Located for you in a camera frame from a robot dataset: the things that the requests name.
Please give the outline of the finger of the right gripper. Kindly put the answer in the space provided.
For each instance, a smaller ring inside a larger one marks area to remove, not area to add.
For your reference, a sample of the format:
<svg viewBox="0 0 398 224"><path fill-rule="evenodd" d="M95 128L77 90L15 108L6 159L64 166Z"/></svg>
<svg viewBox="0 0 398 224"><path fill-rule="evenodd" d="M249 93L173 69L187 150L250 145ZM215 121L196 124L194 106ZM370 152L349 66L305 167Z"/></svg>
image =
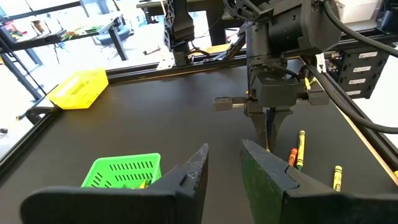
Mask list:
<svg viewBox="0 0 398 224"><path fill-rule="evenodd" d="M228 111L236 108L242 108L244 114L251 119L256 130L258 144L267 149L266 114L257 100L250 97L229 96L213 99L214 111Z"/></svg>
<svg viewBox="0 0 398 224"><path fill-rule="evenodd" d="M303 91L297 95L297 102L309 102L312 106L328 105L330 97L324 90ZM284 119L293 114L292 106L278 106L266 111L267 148L274 152L277 146L277 135Z"/></svg>

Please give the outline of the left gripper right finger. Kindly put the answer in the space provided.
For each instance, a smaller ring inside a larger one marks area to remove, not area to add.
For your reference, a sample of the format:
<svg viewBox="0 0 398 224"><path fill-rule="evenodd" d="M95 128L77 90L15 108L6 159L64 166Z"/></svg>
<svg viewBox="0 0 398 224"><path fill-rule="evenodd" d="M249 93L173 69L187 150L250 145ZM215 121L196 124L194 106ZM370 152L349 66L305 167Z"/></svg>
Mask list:
<svg viewBox="0 0 398 224"><path fill-rule="evenodd" d="M241 165L255 224L398 224L398 194L338 193L250 140Z"/></svg>

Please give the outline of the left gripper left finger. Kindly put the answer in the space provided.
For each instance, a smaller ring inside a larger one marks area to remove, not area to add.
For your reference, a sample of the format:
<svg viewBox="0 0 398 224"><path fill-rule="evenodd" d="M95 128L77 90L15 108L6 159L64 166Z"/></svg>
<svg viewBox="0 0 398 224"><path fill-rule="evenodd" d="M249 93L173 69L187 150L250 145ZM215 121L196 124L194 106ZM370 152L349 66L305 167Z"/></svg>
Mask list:
<svg viewBox="0 0 398 224"><path fill-rule="evenodd" d="M201 224L209 146L144 189L49 187L20 205L23 224Z"/></svg>

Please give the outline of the red crayon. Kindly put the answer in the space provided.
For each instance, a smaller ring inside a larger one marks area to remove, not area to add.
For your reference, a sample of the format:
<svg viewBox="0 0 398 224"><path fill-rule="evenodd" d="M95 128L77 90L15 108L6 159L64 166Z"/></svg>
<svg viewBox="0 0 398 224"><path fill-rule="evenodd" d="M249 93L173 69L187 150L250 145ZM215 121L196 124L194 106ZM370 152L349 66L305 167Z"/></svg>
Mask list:
<svg viewBox="0 0 398 224"><path fill-rule="evenodd" d="M290 154L289 154L289 159L288 159L288 164L290 165L290 166L294 166L295 165L295 163L296 163L296 159L297 159L297 156L298 156L298 149L296 148L296 147L294 147L292 150L291 150L291 152L290 152Z"/></svg>

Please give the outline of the green plastic basket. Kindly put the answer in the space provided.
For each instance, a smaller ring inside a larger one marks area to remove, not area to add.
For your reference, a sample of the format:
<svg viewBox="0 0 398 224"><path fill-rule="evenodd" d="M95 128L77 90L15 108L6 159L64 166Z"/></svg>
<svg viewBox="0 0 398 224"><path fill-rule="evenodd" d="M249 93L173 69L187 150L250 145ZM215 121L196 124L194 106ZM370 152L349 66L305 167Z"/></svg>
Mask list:
<svg viewBox="0 0 398 224"><path fill-rule="evenodd" d="M161 155L158 153L102 157L94 161L82 187L139 189L144 180L148 185L162 177Z"/></svg>

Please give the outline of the black work table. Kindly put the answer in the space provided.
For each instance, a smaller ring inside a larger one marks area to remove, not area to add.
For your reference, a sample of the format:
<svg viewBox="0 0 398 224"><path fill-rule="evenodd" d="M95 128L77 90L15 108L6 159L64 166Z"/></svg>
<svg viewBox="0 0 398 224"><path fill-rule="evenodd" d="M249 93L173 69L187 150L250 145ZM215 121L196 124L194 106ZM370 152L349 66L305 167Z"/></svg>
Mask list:
<svg viewBox="0 0 398 224"><path fill-rule="evenodd" d="M225 30L235 27L239 28L243 24L242 20L223 19L223 16L227 16L224 11L225 6L223 0L186 0L186 2L187 10L189 12L206 12L212 45L225 44ZM159 0L140 0L137 8L144 11L146 19L149 19L151 16L159 16L163 14Z"/></svg>
<svg viewBox="0 0 398 224"><path fill-rule="evenodd" d="M3 59L4 64L14 74L17 80L25 87L25 89L32 95L35 101L41 99L42 95L45 94L45 90L37 85L33 87L31 83L26 79L26 76L21 74L20 71L14 68L13 61L10 60L8 55L12 55L17 63L20 63L19 57L15 54L19 50L29 50L35 47L42 47L45 45L55 45L61 42L67 42L70 40L83 39L87 37L94 37L102 34L109 34L112 43L116 47L117 53L122 60L126 60L121 39L118 36L118 30L120 26L124 26L125 20L123 14L115 12L112 14L89 17L72 29L64 29L57 33L49 33L46 35L40 35L33 39L23 40L7 44L0 38L0 58Z"/></svg>

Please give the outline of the black box with white labels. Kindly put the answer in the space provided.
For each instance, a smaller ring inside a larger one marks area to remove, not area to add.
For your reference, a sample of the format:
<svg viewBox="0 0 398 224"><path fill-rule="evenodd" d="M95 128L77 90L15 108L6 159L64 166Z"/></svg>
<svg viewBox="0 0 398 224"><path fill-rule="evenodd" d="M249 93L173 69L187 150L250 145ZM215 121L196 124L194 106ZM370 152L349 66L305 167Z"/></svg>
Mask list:
<svg viewBox="0 0 398 224"><path fill-rule="evenodd" d="M389 54L370 47L342 50L338 54L332 60L337 68L335 81L352 99L369 99Z"/></svg>

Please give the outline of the white plastic box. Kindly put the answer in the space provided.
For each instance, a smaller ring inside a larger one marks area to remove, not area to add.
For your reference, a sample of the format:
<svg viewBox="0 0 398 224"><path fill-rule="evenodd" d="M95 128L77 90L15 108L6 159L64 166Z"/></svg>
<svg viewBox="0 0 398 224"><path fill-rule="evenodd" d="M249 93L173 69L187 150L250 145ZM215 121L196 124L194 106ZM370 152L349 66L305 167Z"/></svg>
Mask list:
<svg viewBox="0 0 398 224"><path fill-rule="evenodd" d="M340 21L352 23L370 20L381 0L336 0Z"/></svg>

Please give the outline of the yellow plastic basket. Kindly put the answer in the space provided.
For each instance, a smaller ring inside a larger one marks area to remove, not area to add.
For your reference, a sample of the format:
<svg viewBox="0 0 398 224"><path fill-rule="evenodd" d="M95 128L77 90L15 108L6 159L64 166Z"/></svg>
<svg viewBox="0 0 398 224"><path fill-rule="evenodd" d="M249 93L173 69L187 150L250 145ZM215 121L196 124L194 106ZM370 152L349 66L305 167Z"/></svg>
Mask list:
<svg viewBox="0 0 398 224"><path fill-rule="evenodd" d="M63 110L87 109L108 84L104 68L78 70L56 86L46 98Z"/></svg>

